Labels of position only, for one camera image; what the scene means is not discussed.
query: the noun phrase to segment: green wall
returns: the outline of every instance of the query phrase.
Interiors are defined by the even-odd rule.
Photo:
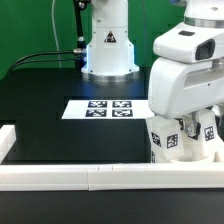
[[[129,0],[129,39],[135,45],[136,64],[140,67],[152,65],[156,58],[152,53],[154,39],[182,21],[184,12],[183,8],[172,6],[168,0],[144,0],[144,2],[146,33],[142,0]],[[56,50],[51,4],[52,0],[1,0],[0,79],[17,59],[35,52]],[[55,10],[60,48],[73,49],[76,47],[76,31],[72,0],[57,0]],[[84,34],[89,41],[91,39],[90,7],[82,12],[82,17]],[[74,66],[73,63],[68,62],[62,65]],[[58,67],[58,63],[29,66]]]

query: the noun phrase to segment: triangle warning sticker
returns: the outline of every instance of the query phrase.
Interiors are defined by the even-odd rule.
[[[107,35],[105,41],[105,43],[117,43],[113,33],[110,31],[109,34]]]

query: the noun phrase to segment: white frame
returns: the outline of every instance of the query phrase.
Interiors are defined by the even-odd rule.
[[[1,161],[16,141],[15,126],[0,130]],[[224,163],[0,165],[0,191],[223,188]]]

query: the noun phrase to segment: black tabletop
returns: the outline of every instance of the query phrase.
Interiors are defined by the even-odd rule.
[[[3,164],[149,162],[144,120],[62,120],[68,100],[147,99],[148,73],[119,84],[73,69],[21,69],[0,82],[0,125],[16,124]],[[222,224],[223,189],[0,192],[0,223]]]
[[[74,69],[24,69],[0,82],[0,122],[15,123],[17,142],[3,164],[149,162],[142,120],[62,120],[69,100],[147,99],[137,80],[100,84]]]

